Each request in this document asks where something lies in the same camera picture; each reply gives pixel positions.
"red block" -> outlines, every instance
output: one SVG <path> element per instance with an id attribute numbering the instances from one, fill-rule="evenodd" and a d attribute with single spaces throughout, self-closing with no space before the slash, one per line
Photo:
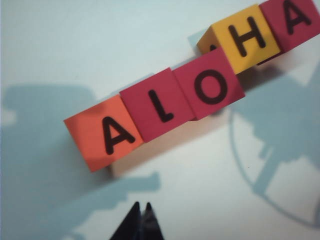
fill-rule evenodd
<path id="1" fill-rule="evenodd" d="M 282 53 L 320 34 L 320 15 L 312 0 L 268 0 L 260 8 Z"/>
<path id="2" fill-rule="evenodd" d="M 197 120 L 245 96 L 221 47 L 175 69 Z"/>
<path id="3" fill-rule="evenodd" d="M 170 68 L 121 91 L 120 95 L 145 142 L 195 117 Z"/>

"cube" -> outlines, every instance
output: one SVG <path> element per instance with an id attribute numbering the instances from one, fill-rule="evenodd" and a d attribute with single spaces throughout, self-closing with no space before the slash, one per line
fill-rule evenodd
<path id="1" fill-rule="evenodd" d="M 197 120 L 245 96 L 221 47 L 175 69 L 173 73 Z"/>
<path id="2" fill-rule="evenodd" d="M 64 123 L 92 172 L 144 142 L 120 95 L 69 117 Z"/>
<path id="3" fill-rule="evenodd" d="M 268 0 L 260 8 L 282 53 L 320 34 L 320 15 L 312 0 Z"/>
<path id="4" fill-rule="evenodd" d="M 212 24 L 197 46 L 203 54 L 222 47 L 235 74 L 280 52 L 257 4 Z"/>
<path id="5" fill-rule="evenodd" d="M 120 95 L 145 142 L 194 118 L 170 68 L 121 91 Z"/>

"letter block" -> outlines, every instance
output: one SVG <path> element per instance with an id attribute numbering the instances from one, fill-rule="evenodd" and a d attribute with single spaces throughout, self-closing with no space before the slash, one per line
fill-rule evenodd
<path id="1" fill-rule="evenodd" d="M 120 95 L 69 117 L 64 123 L 92 172 L 143 143 Z"/>
<path id="2" fill-rule="evenodd" d="M 170 68 L 121 91 L 120 95 L 145 142 L 194 118 Z"/>
<path id="3" fill-rule="evenodd" d="M 280 52 L 257 4 L 212 24 L 197 46 L 203 54 L 222 47 L 235 74 Z"/>
<path id="4" fill-rule="evenodd" d="M 282 53 L 320 34 L 320 15 L 312 0 L 268 0 L 260 8 Z"/>
<path id="5" fill-rule="evenodd" d="M 221 47 L 175 69 L 197 120 L 245 96 Z"/>

